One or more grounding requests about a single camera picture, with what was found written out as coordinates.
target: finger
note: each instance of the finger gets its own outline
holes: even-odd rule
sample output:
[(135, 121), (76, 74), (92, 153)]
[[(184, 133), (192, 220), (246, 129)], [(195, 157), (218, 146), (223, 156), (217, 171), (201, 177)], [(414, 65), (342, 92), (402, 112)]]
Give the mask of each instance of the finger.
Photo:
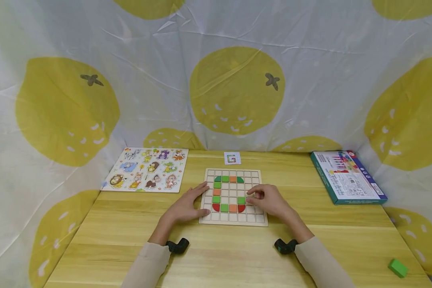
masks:
[(254, 186), (253, 188), (251, 188), (250, 190), (248, 190), (248, 191), (246, 192), (246, 194), (251, 195), (251, 194), (255, 193), (256, 191), (258, 191), (258, 192), (264, 192), (264, 188), (265, 188), (265, 187), (266, 187), (266, 186), (265, 186), (264, 184), (256, 185), (256, 186)]
[(246, 198), (246, 202), (253, 204), (254, 206), (259, 206), (262, 200), (256, 198)]

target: animal peg puzzle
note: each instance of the animal peg puzzle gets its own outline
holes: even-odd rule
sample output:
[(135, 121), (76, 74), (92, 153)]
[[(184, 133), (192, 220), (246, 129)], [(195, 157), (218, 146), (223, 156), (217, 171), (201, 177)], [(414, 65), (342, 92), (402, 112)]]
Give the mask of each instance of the animal peg puzzle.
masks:
[(261, 184), (261, 171), (208, 168), (205, 181), (210, 186), (202, 195), (201, 209), (211, 213), (201, 224), (268, 226), (267, 213), (246, 202), (246, 192)]
[(125, 148), (101, 191), (179, 193), (188, 149)]

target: toy box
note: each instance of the toy box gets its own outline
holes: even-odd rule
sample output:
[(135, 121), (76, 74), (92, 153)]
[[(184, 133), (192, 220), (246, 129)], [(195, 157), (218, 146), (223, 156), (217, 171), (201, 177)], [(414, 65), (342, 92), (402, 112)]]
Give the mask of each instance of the toy box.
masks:
[(334, 204), (382, 204), (388, 200), (352, 151), (310, 155)]

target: hand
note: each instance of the hand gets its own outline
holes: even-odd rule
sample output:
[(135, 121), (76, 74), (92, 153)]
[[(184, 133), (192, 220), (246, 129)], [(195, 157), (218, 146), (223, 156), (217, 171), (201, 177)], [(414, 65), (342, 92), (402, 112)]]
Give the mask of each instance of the hand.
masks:
[(198, 196), (203, 194), (210, 187), (206, 185), (206, 182), (201, 183), (194, 189), (189, 188), (189, 190), (184, 193), (173, 205), (168, 208), (167, 212), (162, 216), (167, 218), (169, 221), (185, 222), (190, 221), (195, 218), (203, 217), (210, 214), (208, 209), (194, 209), (194, 201)]

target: pattern card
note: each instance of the pattern card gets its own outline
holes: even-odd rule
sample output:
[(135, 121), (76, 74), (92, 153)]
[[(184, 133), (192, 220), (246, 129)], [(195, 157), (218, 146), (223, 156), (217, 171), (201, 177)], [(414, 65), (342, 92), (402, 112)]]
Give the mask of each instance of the pattern card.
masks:
[(246, 192), (261, 184), (259, 170), (208, 168), (205, 180), (210, 189), (202, 194), (201, 209), (211, 213), (201, 217), (201, 224), (268, 226), (267, 213), (246, 202)]
[(224, 163), (226, 165), (241, 165), (242, 158), (240, 157), (240, 152), (224, 152)]
[(188, 149), (125, 148), (101, 191), (179, 193)]

